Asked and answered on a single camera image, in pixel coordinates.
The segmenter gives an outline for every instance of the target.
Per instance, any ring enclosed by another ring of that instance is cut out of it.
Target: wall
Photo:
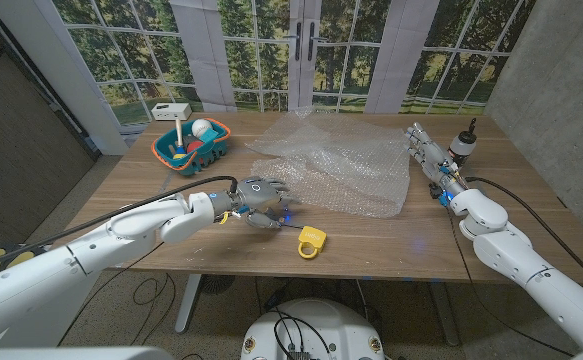
[[[0,243],[24,242],[91,166],[33,84],[2,56]]]
[[[538,1],[485,110],[583,223],[583,1]]]
[[[33,0],[0,1],[0,18],[105,155],[128,149]]]

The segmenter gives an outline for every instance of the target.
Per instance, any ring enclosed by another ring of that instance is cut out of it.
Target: wooden table
[[[229,152],[192,177],[161,164],[151,153],[152,142],[169,131],[171,122],[151,123],[69,226],[74,226],[160,191],[216,175],[238,179],[251,174],[254,160],[271,158],[245,147],[261,135],[279,113],[197,113],[231,128]],[[446,146],[464,130],[469,116],[349,115],[385,127],[406,129],[419,121],[430,136]],[[583,226],[489,117],[478,118],[478,146],[464,175],[493,180],[527,201],[583,259]],[[410,162],[411,182],[402,212],[389,219],[339,213],[298,205],[296,221],[328,234],[324,251],[313,260],[297,253],[299,231],[255,229],[239,221],[209,226],[179,244],[167,244],[134,266],[138,270],[184,271],[202,274],[313,276],[334,278],[468,281],[444,208],[429,197],[428,179]],[[489,185],[480,187],[509,212],[510,221],[531,239],[536,251],[575,281],[583,270],[513,199]],[[229,183],[205,184],[193,192],[228,188]],[[83,234],[66,238],[64,242]],[[474,280],[507,282],[474,255],[472,243],[459,232],[459,241]]]

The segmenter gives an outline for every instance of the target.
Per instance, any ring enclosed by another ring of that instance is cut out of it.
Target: window
[[[202,111],[168,0],[53,0],[120,125],[151,121],[158,102]]]
[[[287,111],[288,0],[218,0],[238,111]]]
[[[313,105],[364,112],[390,0],[323,0]]]
[[[534,3],[440,1],[400,113],[481,114]]]

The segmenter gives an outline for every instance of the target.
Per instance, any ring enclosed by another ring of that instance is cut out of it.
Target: white box
[[[151,114],[156,120],[186,120],[191,115],[191,106],[188,103],[157,103],[151,109]]]

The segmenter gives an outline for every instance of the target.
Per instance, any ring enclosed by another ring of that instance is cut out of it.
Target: concrete wall
[[[486,113],[583,223],[583,1],[536,3]]]

